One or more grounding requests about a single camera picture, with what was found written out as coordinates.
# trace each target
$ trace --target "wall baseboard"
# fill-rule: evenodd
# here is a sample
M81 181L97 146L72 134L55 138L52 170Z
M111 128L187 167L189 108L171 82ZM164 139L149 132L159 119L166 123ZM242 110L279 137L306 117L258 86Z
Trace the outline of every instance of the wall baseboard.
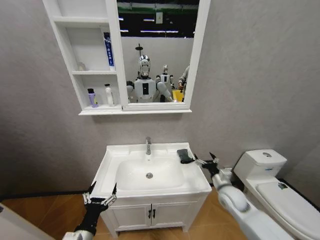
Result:
M297 194L299 194L301 197L303 197L308 203L310 203L315 209L318 210L318 212L320 212L320 207L318 207L317 205L315 205L312 201L310 201L305 195L303 195L301 192L299 192L297 189L295 189L294 186L292 186L290 183L288 183L285 179L283 178L278 178L279 181L287 184L290 188L292 188L294 191L296 191Z
M24 198L36 198L36 197L48 197L56 195L74 195L83 194L88 190L80 191L49 191L49 192L33 192L33 193L23 193L23 194L12 194L12 195L0 195L0 202L6 199L24 199Z

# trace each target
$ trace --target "purple bottle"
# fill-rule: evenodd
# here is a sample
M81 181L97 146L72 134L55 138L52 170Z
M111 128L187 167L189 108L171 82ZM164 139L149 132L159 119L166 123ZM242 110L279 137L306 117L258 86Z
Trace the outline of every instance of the purple bottle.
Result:
M88 93L89 93L89 100L90 100L91 107L93 107L93 108L99 107L99 104L96 100L96 94L95 94L94 89L88 88Z

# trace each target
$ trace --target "sink drain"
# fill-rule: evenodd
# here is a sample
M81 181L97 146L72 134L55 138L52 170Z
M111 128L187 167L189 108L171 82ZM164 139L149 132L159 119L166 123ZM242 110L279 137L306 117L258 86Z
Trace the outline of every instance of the sink drain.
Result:
M145 176L147 179L152 179L154 175L151 172L148 172Z

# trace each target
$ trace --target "gray wall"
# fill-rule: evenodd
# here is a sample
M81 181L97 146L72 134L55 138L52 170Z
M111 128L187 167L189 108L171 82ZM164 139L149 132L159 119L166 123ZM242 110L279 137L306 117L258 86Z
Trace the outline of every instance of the gray wall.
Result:
M190 64L193 38L173 37L121 37L124 70L126 81L137 78L139 70L139 52L135 47L140 43L141 54L150 58L150 77L155 80L163 73L164 64L168 65L168 73L173 75L174 85L178 87L178 78Z
M285 176L290 184L320 206L320 144Z
M273 148L289 159L282 176L306 163L319 176L319 8L315 0L212 0L192 113L91 117L77 116L42 2L2 1L0 194L83 190L106 145L147 135L188 141L200 158L212 151L225 166L246 150Z

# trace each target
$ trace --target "yellow object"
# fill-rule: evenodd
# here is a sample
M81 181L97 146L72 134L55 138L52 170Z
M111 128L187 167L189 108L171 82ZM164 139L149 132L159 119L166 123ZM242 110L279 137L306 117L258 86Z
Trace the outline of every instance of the yellow object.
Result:
M181 90L173 90L172 91L173 100L177 102L182 102L182 99L185 97Z

